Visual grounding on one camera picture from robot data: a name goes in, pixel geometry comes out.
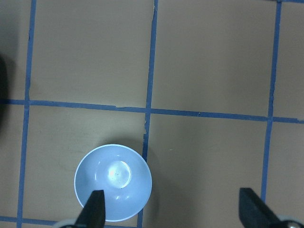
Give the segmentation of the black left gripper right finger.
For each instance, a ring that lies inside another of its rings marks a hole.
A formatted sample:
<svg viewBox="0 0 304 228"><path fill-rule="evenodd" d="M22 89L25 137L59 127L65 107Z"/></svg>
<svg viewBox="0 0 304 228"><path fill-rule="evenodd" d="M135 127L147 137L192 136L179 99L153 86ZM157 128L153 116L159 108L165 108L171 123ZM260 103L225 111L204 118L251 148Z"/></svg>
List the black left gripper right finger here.
<svg viewBox="0 0 304 228"><path fill-rule="evenodd" d="M238 216L245 228L271 228L281 220L251 188L240 188Z"/></svg>

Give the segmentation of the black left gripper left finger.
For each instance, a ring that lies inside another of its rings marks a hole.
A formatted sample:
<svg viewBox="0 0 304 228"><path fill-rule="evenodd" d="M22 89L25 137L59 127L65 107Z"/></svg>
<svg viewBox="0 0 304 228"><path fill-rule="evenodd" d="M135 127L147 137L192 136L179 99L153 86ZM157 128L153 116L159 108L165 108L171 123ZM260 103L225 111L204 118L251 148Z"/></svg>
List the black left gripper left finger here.
<svg viewBox="0 0 304 228"><path fill-rule="evenodd" d="M105 226L105 195L103 190L92 191L74 226L76 228L103 228Z"/></svg>

